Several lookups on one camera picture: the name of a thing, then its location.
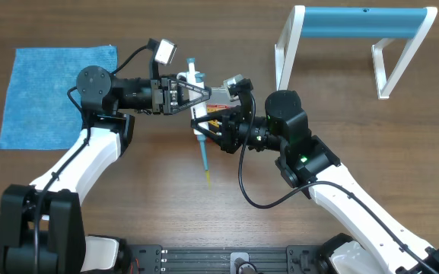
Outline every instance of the blue bar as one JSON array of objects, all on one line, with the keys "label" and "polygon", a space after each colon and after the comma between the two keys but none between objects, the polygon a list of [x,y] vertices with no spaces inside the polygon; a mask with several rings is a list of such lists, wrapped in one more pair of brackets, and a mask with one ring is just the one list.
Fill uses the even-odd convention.
[{"label": "blue bar", "polygon": [[426,8],[306,7],[302,37],[412,39]]}]

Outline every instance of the wooden surface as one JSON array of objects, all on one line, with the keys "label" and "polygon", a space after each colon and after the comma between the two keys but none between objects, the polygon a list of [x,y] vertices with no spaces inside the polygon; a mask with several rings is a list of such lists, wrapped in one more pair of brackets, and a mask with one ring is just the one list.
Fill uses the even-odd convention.
[{"label": "wooden surface", "polygon": [[[0,128],[14,49],[113,44],[123,61],[149,37],[179,49],[164,72],[196,57],[206,84],[236,74],[251,78],[258,114],[274,90],[273,45],[296,1],[0,1]],[[303,1],[303,5],[319,5]],[[322,5],[425,7],[434,1],[324,1]],[[301,40],[289,88],[301,96],[310,128],[355,179],[398,221],[439,247],[439,15],[389,100],[378,100],[375,40]],[[402,50],[387,48],[391,69]],[[146,76],[149,53],[121,74]],[[284,247],[321,244],[345,229],[298,195],[270,210],[254,209],[237,185],[239,153],[208,144],[212,190],[205,182],[189,113],[137,116],[133,142],[106,170],[82,207],[88,234],[166,247]],[[28,184],[63,151],[0,151],[0,196]],[[244,181],[267,203],[289,191],[273,152],[248,152]]]}]

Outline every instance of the brown tabletop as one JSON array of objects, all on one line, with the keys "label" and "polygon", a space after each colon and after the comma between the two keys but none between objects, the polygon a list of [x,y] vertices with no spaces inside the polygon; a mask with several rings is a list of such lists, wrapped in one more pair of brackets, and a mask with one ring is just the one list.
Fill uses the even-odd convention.
[{"label": "brown tabletop", "polygon": [[[255,87],[259,115],[275,89],[273,45],[295,4],[315,1],[0,1],[0,129],[14,49],[37,46],[118,47],[120,62],[149,37],[179,49],[164,72],[186,69],[187,57],[219,86],[243,74]],[[394,1],[385,7],[439,2]],[[372,6],[371,1],[322,5]],[[378,100],[371,45],[376,40],[301,40],[289,88],[301,96],[310,128],[391,215],[439,247],[439,14],[389,100]],[[391,70],[402,50],[385,51]],[[149,53],[121,72],[146,76]],[[99,178],[82,206],[88,234],[125,237],[166,247],[284,247],[321,244],[342,225],[305,196],[270,210],[248,205],[237,185],[239,153],[208,143],[212,189],[205,181],[189,112],[137,116],[128,151]],[[0,196],[28,184],[64,151],[0,151]],[[275,152],[249,151],[243,177],[257,202],[289,186]]]}]

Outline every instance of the yellow tip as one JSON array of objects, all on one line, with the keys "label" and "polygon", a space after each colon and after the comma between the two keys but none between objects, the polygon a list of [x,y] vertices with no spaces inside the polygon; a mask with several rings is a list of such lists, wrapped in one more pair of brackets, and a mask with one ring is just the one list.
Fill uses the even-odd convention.
[{"label": "yellow tip", "polygon": [[205,179],[207,180],[207,184],[209,185],[209,189],[211,189],[212,188],[211,174],[209,173],[209,170],[205,171]]}]

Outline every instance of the robotic arm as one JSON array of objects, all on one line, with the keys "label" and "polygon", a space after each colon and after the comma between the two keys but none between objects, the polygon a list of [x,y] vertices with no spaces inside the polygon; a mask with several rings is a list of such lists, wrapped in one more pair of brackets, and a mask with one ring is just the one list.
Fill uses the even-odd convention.
[{"label": "robotic arm", "polygon": [[[76,89],[81,95],[86,128],[75,145],[47,173],[30,186],[11,185],[3,193],[1,274],[35,273],[37,252],[34,230],[29,223],[34,222],[40,198],[43,199],[42,215],[49,220],[49,228],[39,233],[37,273],[78,273],[92,269],[128,271],[132,255],[126,242],[109,237],[85,237],[80,208],[97,178],[132,141],[134,117],[119,110],[171,115],[211,96],[210,88],[177,80],[175,75],[159,75],[158,63],[171,62],[175,52],[172,43],[150,40],[144,49],[153,52],[150,78],[120,79],[115,76],[116,72],[97,66],[79,73]],[[240,106],[197,117],[191,126],[227,153],[234,153],[243,146],[240,188],[253,206],[271,208],[302,191],[347,227],[359,243],[352,239],[341,244],[326,243],[319,254],[319,259],[325,262],[321,266],[325,273],[431,273],[429,269],[439,273],[439,249],[435,250],[384,211],[356,183],[339,158],[317,136],[312,136],[307,114],[295,91],[270,94],[265,102],[266,116],[255,117],[251,81],[238,75],[226,80],[224,86],[230,99],[239,100]],[[187,99],[187,91],[197,96]],[[219,127],[199,126],[209,120],[217,120]],[[253,202],[243,187],[241,176],[246,145],[250,150],[279,151],[275,164],[294,190],[270,205]],[[54,172],[69,161],[61,173]]]}]

